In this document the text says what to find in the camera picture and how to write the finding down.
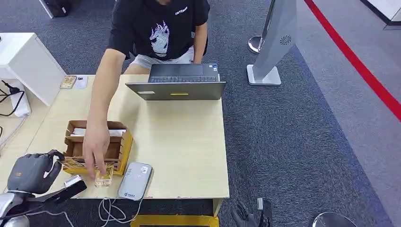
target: cardboard box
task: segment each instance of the cardboard box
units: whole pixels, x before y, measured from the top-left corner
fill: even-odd
[[[64,152],[65,164],[63,170],[69,174],[87,174],[84,157],[82,155],[83,136],[71,136],[75,128],[86,129],[87,121],[69,121],[65,131],[64,143],[67,150]],[[111,136],[110,144],[105,154],[105,162],[114,164],[114,175],[123,175],[130,156],[132,135],[130,130],[121,122],[107,122],[109,129],[125,129],[122,136]]]

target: power bank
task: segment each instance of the power bank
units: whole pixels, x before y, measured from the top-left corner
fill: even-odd
[[[142,200],[151,173],[152,167],[148,164],[139,162],[129,163],[118,189],[118,195],[134,201]]]

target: hand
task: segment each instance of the hand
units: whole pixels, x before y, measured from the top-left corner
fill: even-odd
[[[83,155],[88,173],[92,179],[95,178],[94,163],[102,174],[106,174],[104,155],[109,147],[110,133],[107,123],[87,122],[84,137]]]
[[[53,164],[53,157],[64,160],[56,150],[47,154],[26,154],[17,159],[11,170],[7,188],[11,191],[43,194],[47,192],[61,171],[61,163]]]
[[[249,213],[248,209],[242,202],[239,202],[237,207],[238,209],[231,209],[231,215],[233,216],[237,227],[258,227],[255,216]]]

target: laptop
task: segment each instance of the laptop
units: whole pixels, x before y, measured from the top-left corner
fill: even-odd
[[[226,83],[216,64],[155,64],[148,83],[125,85],[145,100],[215,100]]]

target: red floor stripe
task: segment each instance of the red floor stripe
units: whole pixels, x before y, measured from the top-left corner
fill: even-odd
[[[341,52],[345,55],[348,61],[354,66],[365,82],[376,93],[376,95],[384,102],[384,104],[392,111],[392,113],[401,121],[401,104],[395,99],[390,92],[376,79],[376,77],[367,69],[357,55],[345,43],[341,36],[331,26],[330,22],[324,17],[323,13],[315,5],[313,0],[304,0],[309,9],[313,12],[317,20],[335,42]]]

